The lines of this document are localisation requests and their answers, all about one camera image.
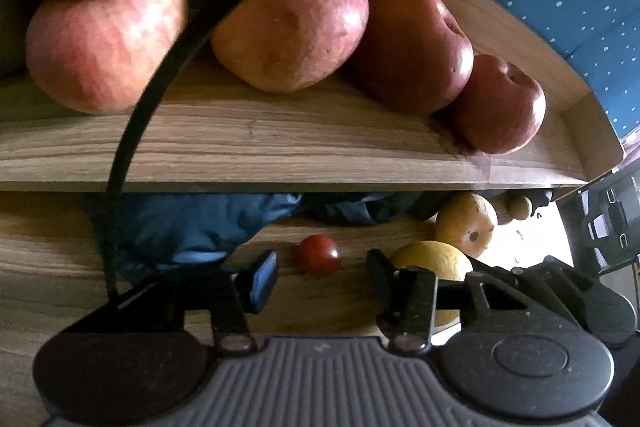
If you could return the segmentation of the rightmost red apple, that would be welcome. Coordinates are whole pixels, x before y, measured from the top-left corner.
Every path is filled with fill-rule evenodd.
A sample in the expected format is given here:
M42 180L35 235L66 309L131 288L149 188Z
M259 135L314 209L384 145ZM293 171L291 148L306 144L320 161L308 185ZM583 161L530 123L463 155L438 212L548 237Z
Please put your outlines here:
M546 107L537 80L501 57L480 54L454 101L454 127L475 150L510 154L534 139Z

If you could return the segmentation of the small tan round fruit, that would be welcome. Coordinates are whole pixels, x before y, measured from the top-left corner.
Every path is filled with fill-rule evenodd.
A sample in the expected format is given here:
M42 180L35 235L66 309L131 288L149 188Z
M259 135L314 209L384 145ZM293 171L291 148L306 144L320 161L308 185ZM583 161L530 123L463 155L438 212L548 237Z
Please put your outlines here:
M512 219L524 221L532 215L534 206L526 196L510 196L508 198L508 210Z

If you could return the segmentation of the leftmost red apple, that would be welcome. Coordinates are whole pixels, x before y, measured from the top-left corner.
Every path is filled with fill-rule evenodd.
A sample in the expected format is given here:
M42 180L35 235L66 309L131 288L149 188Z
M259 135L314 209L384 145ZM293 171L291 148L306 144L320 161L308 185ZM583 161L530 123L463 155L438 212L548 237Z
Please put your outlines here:
M30 77L77 112L135 106L186 26L186 0L44 0L30 21Z

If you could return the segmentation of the red apple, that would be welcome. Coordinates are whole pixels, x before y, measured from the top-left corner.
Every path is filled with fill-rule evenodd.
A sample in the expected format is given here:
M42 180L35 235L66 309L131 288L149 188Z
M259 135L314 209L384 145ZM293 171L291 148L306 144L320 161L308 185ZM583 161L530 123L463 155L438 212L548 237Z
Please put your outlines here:
M186 26L186 0L44 0L30 21L30 77L77 112L135 106Z
M368 0L244 0L210 42L220 64L250 86L290 93L340 68L368 17Z
M396 112L427 116L465 87L474 51L442 0L369 0L369 20L347 62L358 86Z
M454 127L475 150L510 154L534 139L546 107L537 80L501 57L480 54L454 101Z

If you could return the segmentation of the wooden desk shelf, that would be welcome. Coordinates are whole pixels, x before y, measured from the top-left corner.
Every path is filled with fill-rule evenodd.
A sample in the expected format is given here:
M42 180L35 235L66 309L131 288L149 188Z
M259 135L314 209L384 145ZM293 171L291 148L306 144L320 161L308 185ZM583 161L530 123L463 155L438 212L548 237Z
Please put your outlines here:
M391 112L335 76L257 91L204 52L171 86L132 162L135 192L455 190L587 183L623 157L588 84L492 0L444 0L475 51L537 79L547 114L510 155L470 154L435 121ZM84 197L104 189L124 115L85 116L26 76L1 83L1 343L32 352L103 303Z

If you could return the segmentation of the large yellow lemon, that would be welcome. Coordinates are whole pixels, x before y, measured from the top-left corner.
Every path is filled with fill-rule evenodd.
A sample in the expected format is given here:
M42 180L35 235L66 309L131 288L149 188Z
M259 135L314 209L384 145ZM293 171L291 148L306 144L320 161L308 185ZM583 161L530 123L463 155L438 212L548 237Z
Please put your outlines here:
M439 280L463 282L473 270L471 261L458 248L437 241L416 241L390 255L397 269L418 267L434 272Z

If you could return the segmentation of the dark blue cloth under shelf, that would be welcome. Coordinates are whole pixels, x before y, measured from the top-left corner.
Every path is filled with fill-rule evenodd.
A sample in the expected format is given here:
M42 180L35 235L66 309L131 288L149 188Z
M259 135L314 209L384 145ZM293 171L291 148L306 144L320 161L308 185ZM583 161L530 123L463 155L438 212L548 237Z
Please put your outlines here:
M156 271L223 262L271 223L292 216L331 227L427 220L454 194L423 192L126 193L115 209L87 202L94 238L115 271L138 283Z

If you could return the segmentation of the striped cream pepino melon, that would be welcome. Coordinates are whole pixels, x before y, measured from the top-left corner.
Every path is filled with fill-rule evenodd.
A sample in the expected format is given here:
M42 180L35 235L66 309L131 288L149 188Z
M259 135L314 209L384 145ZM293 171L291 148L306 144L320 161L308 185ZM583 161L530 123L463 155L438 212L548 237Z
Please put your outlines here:
M497 227L497 213L489 200L463 192L452 196L437 213L435 239L479 258L487 251Z

